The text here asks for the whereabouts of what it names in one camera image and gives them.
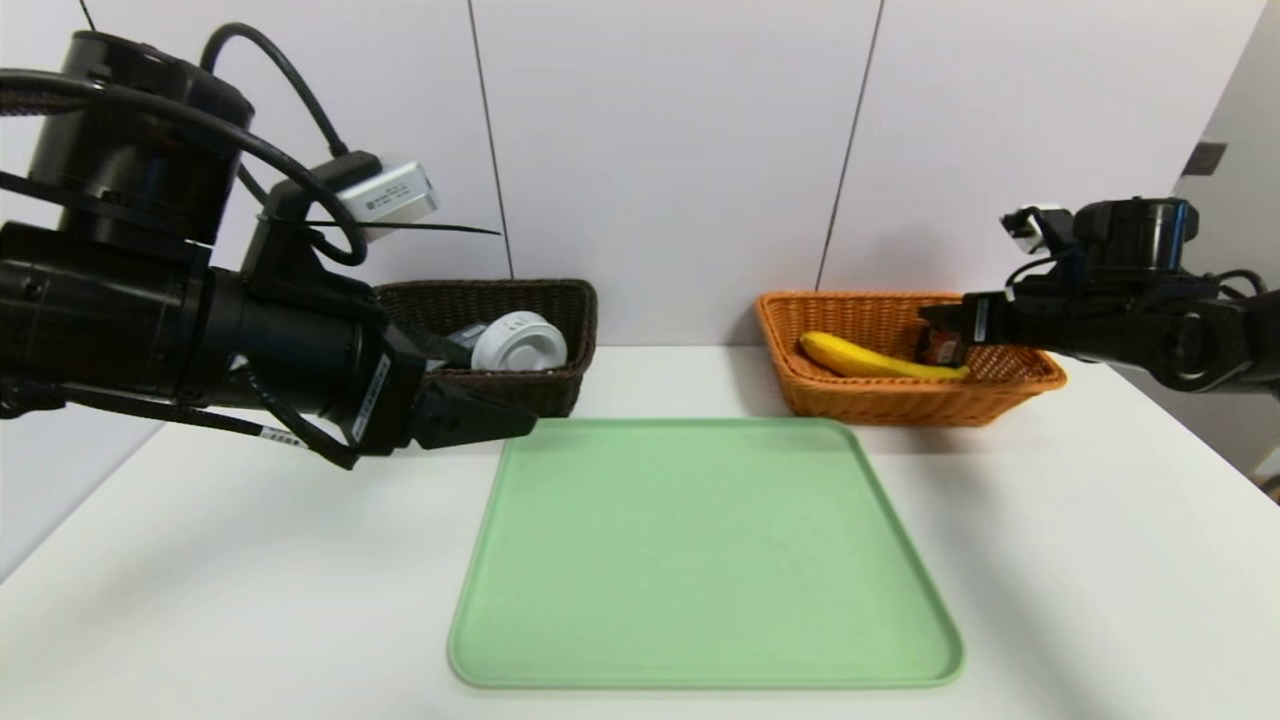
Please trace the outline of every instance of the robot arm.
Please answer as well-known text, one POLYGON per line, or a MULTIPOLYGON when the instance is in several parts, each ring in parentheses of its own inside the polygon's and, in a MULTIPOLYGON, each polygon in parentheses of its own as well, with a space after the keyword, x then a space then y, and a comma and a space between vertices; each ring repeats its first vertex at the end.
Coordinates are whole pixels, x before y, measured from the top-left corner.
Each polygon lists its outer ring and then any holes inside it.
POLYGON ((532 429, 530 413, 424 386, 434 338, 320 264, 364 260, 364 227, 337 193, 383 172, 374 155, 343 147, 308 170, 246 131, 253 108, 230 85, 97 32, 76 33, 63 74, 0 70, 0 109, 49 115, 29 177, 0 172, 0 188, 65 206, 58 229, 0 228, 0 419, 78 402, 305 446, 347 469, 410 441, 532 429), (289 179, 229 272, 209 260, 241 151, 289 179), (312 202, 349 250, 308 227, 312 202), (209 406, 261 407, 287 429, 209 406))
POLYGON ((1143 368, 1184 392, 1280 400, 1280 292, 1248 270, 1184 270, 1183 245, 1199 225, 1185 200, 1096 202, 1074 215, 1027 206, 1002 224, 1024 250, 1048 256, 1010 275, 1004 291, 923 307, 932 342, 1024 345, 1143 368), (1233 278, 1249 279, 1254 293, 1228 286, 1233 278))

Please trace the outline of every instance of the label sticker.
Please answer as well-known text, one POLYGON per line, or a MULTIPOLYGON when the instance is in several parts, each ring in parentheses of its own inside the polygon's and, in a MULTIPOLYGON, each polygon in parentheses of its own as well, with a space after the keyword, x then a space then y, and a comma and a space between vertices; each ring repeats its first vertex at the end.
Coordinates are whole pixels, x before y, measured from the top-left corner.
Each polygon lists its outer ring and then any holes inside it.
POLYGON ((360 414, 356 415, 356 424, 351 427, 351 436, 360 442, 365 437, 365 427, 369 425, 369 416, 374 413, 374 406, 378 405, 378 396, 383 392, 383 383, 387 382, 387 373, 392 369, 392 359, 383 355, 378 360, 378 369, 374 370, 374 379, 369 382, 369 389, 365 391, 365 401, 360 404, 360 414))
POLYGON ((973 319, 973 341, 984 342, 987 340, 987 314, 991 311, 991 301, 983 297, 978 301, 978 313, 973 319))
POLYGON ((292 445, 293 447, 306 447, 298 436, 291 433, 289 430, 282 430, 280 428, 262 428, 262 432, 257 433, 257 437, 269 439, 271 442, 283 442, 284 445, 292 445))

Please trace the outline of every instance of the wicker basket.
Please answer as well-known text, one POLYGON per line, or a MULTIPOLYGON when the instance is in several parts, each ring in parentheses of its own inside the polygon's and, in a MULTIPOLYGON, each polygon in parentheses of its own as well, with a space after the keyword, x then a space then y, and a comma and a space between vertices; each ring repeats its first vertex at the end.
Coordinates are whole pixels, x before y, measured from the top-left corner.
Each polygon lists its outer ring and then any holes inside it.
POLYGON ((376 288, 402 325, 447 336, 472 323, 492 323, 515 310, 532 310, 564 333, 568 363, 536 373, 439 370, 439 379, 500 400, 540 418, 564 418, 577 402, 582 375, 595 354, 595 288, 584 281, 421 281, 376 288))
POLYGON ((774 292, 755 305, 782 384, 796 415, 858 425, 986 425, 1006 410, 1066 384, 1066 374, 1039 350, 974 347, 963 380, 844 378, 805 357, 800 336, 822 331, 893 357, 910 359, 923 305, 959 302, 959 295, 774 292))

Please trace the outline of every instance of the white table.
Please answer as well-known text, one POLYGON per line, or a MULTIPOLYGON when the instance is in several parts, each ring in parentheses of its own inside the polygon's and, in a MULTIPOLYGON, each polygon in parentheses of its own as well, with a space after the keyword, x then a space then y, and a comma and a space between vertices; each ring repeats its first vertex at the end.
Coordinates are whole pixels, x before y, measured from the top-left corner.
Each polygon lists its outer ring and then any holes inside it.
MULTIPOLYGON (((858 437, 960 626, 950 685, 492 692, 444 656, 500 443, 170 425, 0 585, 0 719, 1280 717, 1280 507, 1105 366, 858 437)), ((781 415, 762 348, 602 348, 582 416, 781 415)))

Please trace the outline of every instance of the banana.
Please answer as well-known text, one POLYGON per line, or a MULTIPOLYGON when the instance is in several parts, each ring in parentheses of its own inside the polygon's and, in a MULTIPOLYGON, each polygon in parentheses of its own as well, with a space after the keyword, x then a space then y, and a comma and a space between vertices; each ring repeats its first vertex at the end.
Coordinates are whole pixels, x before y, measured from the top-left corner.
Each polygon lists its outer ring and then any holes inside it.
POLYGON ((941 368, 888 357, 831 333, 808 332, 800 336, 800 347, 815 363, 846 378, 922 378, 954 380, 969 374, 969 366, 941 368))

